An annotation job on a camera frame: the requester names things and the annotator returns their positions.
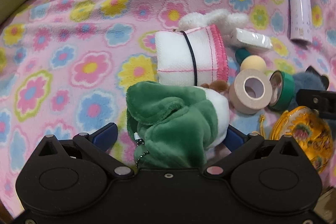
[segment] fluffy white toy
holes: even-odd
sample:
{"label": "fluffy white toy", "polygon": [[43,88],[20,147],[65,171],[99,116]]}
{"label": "fluffy white toy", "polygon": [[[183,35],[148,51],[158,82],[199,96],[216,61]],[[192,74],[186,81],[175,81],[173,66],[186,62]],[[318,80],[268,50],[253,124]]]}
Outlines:
{"label": "fluffy white toy", "polygon": [[190,13],[182,17],[178,23],[179,30],[189,30],[197,27],[206,27],[215,24],[222,36],[231,35],[235,28],[243,29],[248,23],[247,14],[233,13],[227,9],[217,9],[202,15]]}

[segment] beige tape roll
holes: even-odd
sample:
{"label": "beige tape roll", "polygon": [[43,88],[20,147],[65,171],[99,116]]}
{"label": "beige tape roll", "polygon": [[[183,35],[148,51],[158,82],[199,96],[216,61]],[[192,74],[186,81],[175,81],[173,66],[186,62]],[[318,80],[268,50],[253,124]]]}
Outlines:
{"label": "beige tape roll", "polygon": [[230,102],[244,114],[254,114],[271,101],[272,85],[267,76],[255,69],[245,69],[229,89]]}

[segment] floral blanket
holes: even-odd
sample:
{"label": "floral blanket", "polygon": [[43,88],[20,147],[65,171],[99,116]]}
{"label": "floral blanket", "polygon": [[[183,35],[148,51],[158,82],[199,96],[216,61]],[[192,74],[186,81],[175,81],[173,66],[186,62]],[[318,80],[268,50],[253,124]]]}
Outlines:
{"label": "floral blanket", "polygon": [[[0,30],[0,198],[15,216],[22,207],[15,181],[41,138],[72,138],[116,122],[119,137],[111,155],[134,165],[134,144],[125,127],[125,92],[143,80],[157,80],[154,33],[172,30],[190,12],[227,8],[250,16],[249,30],[272,37],[263,57],[268,73],[289,73],[312,65],[336,78],[336,0],[311,0],[314,38],[301,48],[288,40],[288,0],[29,0]],[[229,82],[239,71],[226,49]],[[231,110],[230,123],[244,133],[266,115]],[[328,168],[334,176],[333,165]]]}

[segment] black plush ear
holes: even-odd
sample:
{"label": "black plush ear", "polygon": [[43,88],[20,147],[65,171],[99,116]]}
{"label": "black plush ear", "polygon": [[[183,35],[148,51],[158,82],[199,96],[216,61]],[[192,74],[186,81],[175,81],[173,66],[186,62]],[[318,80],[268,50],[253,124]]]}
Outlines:
{"label": "black plush ear", "polygon": [[318,77],[321,78],[321,82],[323,84],[323,86],[325,87],[325,90],[328,89],[329,87],[329,79],[326,75],[320,75],[312,66],[309,66],[307,69],[306,69],[307,72],[311,72],[315,75],[317,75]]}

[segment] black elastic band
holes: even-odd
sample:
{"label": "black elastic band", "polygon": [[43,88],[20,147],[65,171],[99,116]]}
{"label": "black elastic band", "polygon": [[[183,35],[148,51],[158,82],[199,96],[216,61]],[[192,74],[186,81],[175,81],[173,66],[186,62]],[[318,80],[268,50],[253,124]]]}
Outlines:
{"label": "black elastic band", "polygon": [[197,67],[196,67],[196,60],[195,60],[195,55],[194,55],[194,51],[193,48],[191,47],[189,38],[187,36],[187,34],[184,31],[181,31],[181,33],[184,35],[185,40],[187,41],[188,47],[189,47],[189,51],[191,54],[191,59],[193,61],[193,67],[194,67],[194,85],[197,86]]}

